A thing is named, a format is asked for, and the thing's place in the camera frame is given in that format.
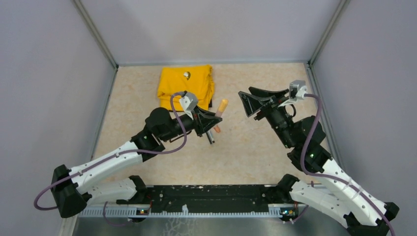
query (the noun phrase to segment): orange marker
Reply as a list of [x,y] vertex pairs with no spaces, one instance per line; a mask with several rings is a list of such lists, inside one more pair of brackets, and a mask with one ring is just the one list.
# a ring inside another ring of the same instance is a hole
[[[224,110],[226,109],[226,107],[227,107],[227,104],[229,103],[229,100],[227,100],[227,99],[222,99],[222,101],[221,101],[221,103],[220,103],[220,105],[219,105],[219,108],[217,108],[217,111],[216,111],[216,115],[215,116],[217,116],[217,117],[221,117],[221,115],[223,114],[223,112],[224,112]],[[220,127],[218,126],[218,125],[216,125],[215,127],[214,127],[214,130],[217,132],[217,133],[220,133]]]

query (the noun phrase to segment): yellow cloth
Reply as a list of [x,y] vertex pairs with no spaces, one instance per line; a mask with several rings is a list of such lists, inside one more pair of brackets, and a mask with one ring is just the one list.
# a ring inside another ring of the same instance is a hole
[[[158,87],[158,97],[161,107],[172,110],[171,95],[180,91],[192,92],[197,96],[198,106],[209,109],[209,103],[214,94],[214,82],[211,76],[211,65],[192,67],[164,67]],[[174,107],[182,111],[179,96],[174,98]]]

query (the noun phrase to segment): cable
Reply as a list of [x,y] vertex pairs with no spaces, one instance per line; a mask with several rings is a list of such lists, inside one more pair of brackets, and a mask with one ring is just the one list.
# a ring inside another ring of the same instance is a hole
[[[314,182],[313,181],[311,181],[311,187],[313,187],[314,188]],[[295,218],[294,220],[293,220],[293,223],[295,223],[296,221],[298,221],[304,214],[305,214],[305,212],[307,211],[307,209],[309,208],[309,206],[308,205],[306,205],[305,207],[304,207],[304,209],[302,210],[302,212],[297,216],[297,218]]]
[[293,108],[293,111],[294,111],[293,114],[291,115],[291,118],[294,118],[297,115],[297,109],[294,106],[294,104],[290,104],[290,106]]
[[[316,100],[317,100],[317,103],[318,103],[318,108],[317,108],[317,113],[316,113],[316,117],[314,118],[314,121],[313,121],[313,124],[312,124],[312,126],[311,126],[311,129],[310,129],[310,131],[308,132],[308,135],[307,135],[307,138],[306,138],[306,140],[305,140],[305,142],[304,142],[304,145],[303,145],[303,147],[302,147],[302,151],[301,151],[301,160],[300,160],[300,163],[301,163],[301,168],[302,168],[302,171],[306,174],[306,175],[309,175],[309,176],[314,176],[314,177],[327,177],[327,178],[330,178],[330,179],[333,179],[333,180],[336,180],[336,181],[340,181],[340,182],[342,182],[342,183],[344,183],[344,184],[346,184],[346,185],[348,185],[349,184],[349,182],[347,182],[346,180],[344,180],[344,179],[342,179],[342,178],[339,178],[339,177],[335,177],[335,176],[331,176],[331,175],[326,175],[326,174],[316,174],[316,173],[313,173],[313,172],[309,172],[307,169],[306,169],[306,167],[305,167],[305,154],[307,153],[307,148],[308,148],[308,145],[310,144],[310,141],[311,141],[311,138],[313,137],[313,133],[314,133],[314,131],[316,130],[316,127],[317,127],[317,124],[318,124],[318,122],[319,122],[319,119],[320,119],[320,114],[321,114],[321,112],[322,112],[322,109],[323,109],[323,102],[322,102],[322,100],[320,99],[320,97],[319,96],[317,96],[317,95],[314,95],[314,94],[305,94],[304,96],[306,96],[306,97],[313,97],[313,98],[315,98]],[[389,220],[385,217],[385,215],[378,209],[378,207],[364,194],[364,193],[362,193],[361,192],[361,190],[359,189],[359,188],[357,188],[356,186],[354,186],[354,185],[349,185],[353,190],[355,190],[356,192],[358,192],[358,193],[360,193],[360,195],[365,199],[365,201],[367,201],[371,206],[372,206],[372,208],[382,217],[382,219],[385,221],[385,223],[387,224],[387,226],[388,226],[388,228],[389,228],[389,231],[391,231],[391,235],[392,236],[395,236],[395,232],[394,232],[394,228],[392,227],[392,225],[391,225],[391,223],[389,222]]]
[[[121,151],[121,152],[119,152],[119,154],[120,155],[123,155],[123,154],[131,153],[131,152],[141,152],[141,153],[149,153],[149,154],[171,154],[171,153],[176,152],[176,151],[180,150],[181,148],[183,148],[184,145],[185,145],[185,143],[187,142],[187,132],[185,130],[184,124],[182,123],[181,119],[179,118],[179,115],[178,115],[178,113],[177,113],[177,111],[175,110],[175,107],[174,107],[174,97],[181,96],[182,94],[183,94],[183,92],[176,92],[176,93],[174,93],[174,94],[171,95],[171,99],[170,99],[172,111],[174,112],[175,118],[177,119],[178,124],[181,127],[182,133],[184,135],[184,140],[182,141],[182,144],[179,147],[177,147],[177,148],[175,148],[173,150],[170,150],[170,151],[149,151],[149,150],[144,150],[144,149],[132,149],[132,150]],[[69,179],[72,179],[72,178],[76,177],[76,176],[80,176],[83,173],[91,170],[92,168],[94,168],[94,167],[96,167],[96,166],[98,166],[98,165],[100,165],[100,164],[102,164],[102,163],[104,163],[104,162],[106,162],[106,161],[114,158],[114,157],[116,157],[116,154],[113,154],[111,156],[108,156],[108,157],[104,158],[103,160],[98,161],[98,162],[94,163],[93,165],[91,165],[89,167],[86,167],[85,169],[81,170],[81,173],[75,173],[73,175],[67,176],[67,177],[65,177],[63,179],[60,179],[60,180],[52,183],[48,187],[44,188],[36,196],[35,200],[33,201],[33,206],[36,209],[38,209],[38,210],[54,210],[54,209],[57,209],[58,206],[52,206],[52,207],[42,207],[42,206],[39,206],[38,201],[39,201],[40,197],[42,197],[42,195],[44,195],[48,190],[52,189],[53,187],[57,186],[58,184],[63,183],[65,181],[69,180]]]
[[[106,206],[107,206],[107,203],[108,202],[105,202],[104,203],[104,207],[103,207],[103,218],[104,218],[104,220],[106,221],[106,223],[107,224],[109,224],[109,225],[111,225],[111,226],[115,226],[115,227],[123,227],[123,226],[126,226],[128,223],[125,223],[125,224],[116,224],[116,223],[113,223],[113,222],[111,222],[107,217],[106,217]],[[152,208],[152,199],[150,199],[150,203],[149,203],[149,209],[148,209],[148,214],[145,214],[145,215],[149,215],[149,213],[150,213],[150,209]]]
[[107,207],[107,203],[108,202],[105,202],[104,203],[104,207],[103,207],[103,218],[104,218],[104,220],[106,221],[106,223],[107,224],[109,224],[109,225],[111,225],[111,226],[114,226],[114,227],[123,227],[123,226],[126,226],[128,223],[126,223],[126,224],[116,224],[116,223],[113,223],[113,222],[111,222],[107,217],[106,217],[106,207]]

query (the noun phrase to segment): folded yellow fabric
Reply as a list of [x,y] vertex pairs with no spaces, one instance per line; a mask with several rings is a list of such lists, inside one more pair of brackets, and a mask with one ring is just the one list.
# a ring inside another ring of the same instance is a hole
[[[197,96],[200,108],[208,110],[210,100],[214,94],[211,70],[211,65],[164,67],[158,87],[161,107],[172,110],[170,104],[171,95],[186,90]],[[179,104],[179,96],[174,98],[174,107],[175,110],[182,111],[182,107]]]

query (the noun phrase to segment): beige floor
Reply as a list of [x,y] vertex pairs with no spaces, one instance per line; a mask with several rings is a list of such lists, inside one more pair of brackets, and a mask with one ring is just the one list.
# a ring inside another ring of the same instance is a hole
[[[104,119],[95,157],[114,150],[137,134],[145,118],[158,107],[156,90],[161,66],[121,67],[116,77],[109,107]],[[213,107],[223,98],[229,105],[220,123],[221,133],[213,133],[216,143],[195,133],[186,146],[173,154],[158,155],[145,163],[129,167],[107,179],[118,180],[139,175],[146,184],[256,184],[277,183],[284,174],[310,181],[292,166],[285,149],[268,122],[247,118],[239,99],[240,90],[249,86],[286,89],[289,82],[307,75],[302,63],[215,64]],[[299,120],[314,115],[312,99],[296,104]],[[165,143],[166,150],[181,144]]]

